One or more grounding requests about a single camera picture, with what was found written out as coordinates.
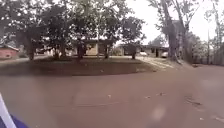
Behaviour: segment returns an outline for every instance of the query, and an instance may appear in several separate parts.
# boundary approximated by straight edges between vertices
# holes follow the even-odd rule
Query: foliage
[[[148,45],[162,47],[164,46],[166,40],[161,36],[157,36],[154,40],[150,41]]]
[[[0,38],[13,35],[30,53],[42,46],[63,53],[77,38],[139,42],[143,21],[129,13],[125,0],[1,0]]]

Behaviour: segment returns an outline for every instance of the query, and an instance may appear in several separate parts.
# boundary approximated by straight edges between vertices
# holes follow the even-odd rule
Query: driveway
[[[1,76],[0,90],[30,128],[223,128],[223,72]]]

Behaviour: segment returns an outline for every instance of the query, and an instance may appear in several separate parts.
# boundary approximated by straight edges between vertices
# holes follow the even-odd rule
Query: branch
[[[198,11],[198,9],[201,7],[201,4],[199,4],[199,6],[197,7],[197,9],[194,11],[194,13],[191,15],[189,21],[187,21],[187,23],[189,24],[193,18],[193,16],[195,15],[195,13]]]

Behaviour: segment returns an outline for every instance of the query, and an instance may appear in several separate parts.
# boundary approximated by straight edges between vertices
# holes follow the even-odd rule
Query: green tree
[[[122,40],[129,47],[132,59],[136,56],[136,47],[140,46],[141,41],[145,38],[142,33],[144,21],[136,17],[124,18],[122,22]]]

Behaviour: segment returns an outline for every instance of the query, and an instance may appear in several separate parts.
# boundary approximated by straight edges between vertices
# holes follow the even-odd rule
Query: roof
[[[169,50],[168,47],[154,46],[154,45],[143,45],[143,48],[156,48],[156,49],[160,49],[160,50]]]
[[[9,48],[9,49],[12,49],[12,50],[15,50],[15,51],[19,51],[18,48],[15,48],[15,47],[12,47],[12,46],[6,45],[6,44],[0,44],[0,48]]]

